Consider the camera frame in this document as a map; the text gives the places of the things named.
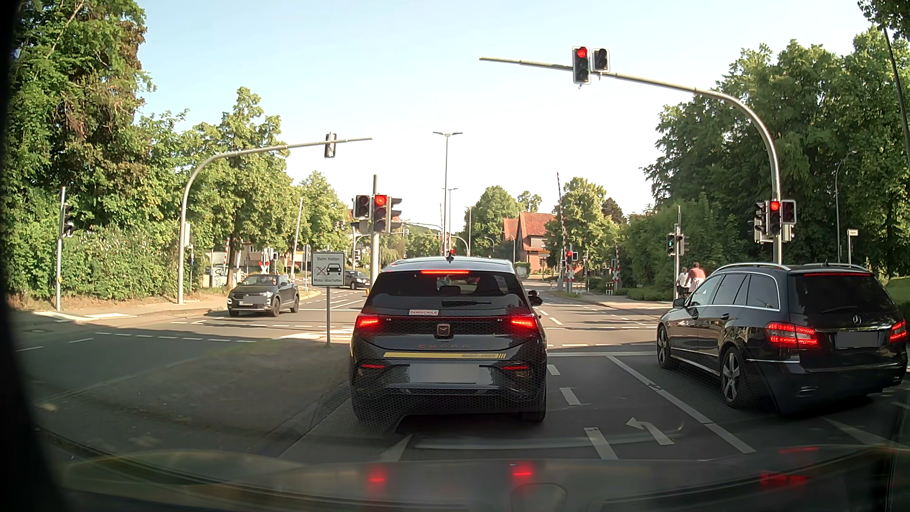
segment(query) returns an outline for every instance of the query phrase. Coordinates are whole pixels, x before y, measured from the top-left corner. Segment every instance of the window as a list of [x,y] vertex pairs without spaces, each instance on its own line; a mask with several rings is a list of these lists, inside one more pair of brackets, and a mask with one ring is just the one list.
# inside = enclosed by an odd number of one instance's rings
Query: window
[[705,306],[711,303],[711,297],[714,295],[714,289],[717,283],[721,281],[722,276],[710,277],[707,281],[698,287],[698,290],[689,298],[690,306]]
[[736,293],[743,285],[745,274],[731,273],[723,276],[721,285],[717,287],[717,293],[714,295],[712,304],[731,305],[736,299]]
[[746,294],[745,305],[756,308],[780,309],[781,303],[777,297],[777,283],[766,276],[753,274],[749,280],[749,292]]

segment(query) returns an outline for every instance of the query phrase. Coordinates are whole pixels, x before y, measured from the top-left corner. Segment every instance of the rear window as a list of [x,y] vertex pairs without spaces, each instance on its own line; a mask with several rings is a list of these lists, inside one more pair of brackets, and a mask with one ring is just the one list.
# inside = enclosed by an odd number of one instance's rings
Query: rear window
[[404,309],[503,309],[527,307],[514,274],[495,271],[467,273],[383,272],[365,306]]
[[790,276],[790,312],[891,312],[897,309],[872,274],[810,272]]

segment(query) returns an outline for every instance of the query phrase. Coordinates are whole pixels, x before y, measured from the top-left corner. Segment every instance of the blue sky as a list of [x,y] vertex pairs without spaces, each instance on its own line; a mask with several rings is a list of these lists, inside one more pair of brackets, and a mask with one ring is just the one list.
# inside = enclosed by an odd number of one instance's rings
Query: blue sky
[[658,152],[663,105],[689,95],[658,87],[480,62],[504,56],[570,63],[576,45],[609,48],[622,73],[711,87],[742,48],[790,39],[851,50],[868,24],[855,0],[705,1],[273,1],[139,0],[147,41],[139,57],[157,90],[146,113],[189,109],[187,125],[217,123],[238,87],[281,116],[288,143],[373,137],[296,149],[295,179],[317,169],[347,201],[379,191],[401,197],[402,217],[440,223],[445,139],[453,229],[489,185],[557,200],[581,176],[603,185],[623,211],[643,210],[640,168]]

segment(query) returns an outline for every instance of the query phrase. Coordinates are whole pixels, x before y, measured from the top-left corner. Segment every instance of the roof rail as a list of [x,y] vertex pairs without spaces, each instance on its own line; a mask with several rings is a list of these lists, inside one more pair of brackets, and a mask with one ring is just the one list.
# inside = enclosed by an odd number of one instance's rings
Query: roof rail
[[768,261],[747,261],[743,263],[730,263],[728,265],[724,265],[721,268],[715,270],[715,272],[722,271],[723,269],[729,269],[731,267],[774,267],[775,269],[783,269],[785,271],[790,270],[790,267],[786,265],[778,265],[777,263],[769,263]]

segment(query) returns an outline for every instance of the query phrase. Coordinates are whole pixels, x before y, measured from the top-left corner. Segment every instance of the pedestrian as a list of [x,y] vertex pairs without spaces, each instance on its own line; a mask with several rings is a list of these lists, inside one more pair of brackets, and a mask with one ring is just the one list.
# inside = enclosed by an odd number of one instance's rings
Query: pedestrian
[[689,270],[689,293],[695,292],[703,282],[704,271],[702,270],[702,265],[696,261]]
[[676,276],[676,296],[685,297],[685,293],[689,290],[689,269],[682,267],[680,269],[680,275]]

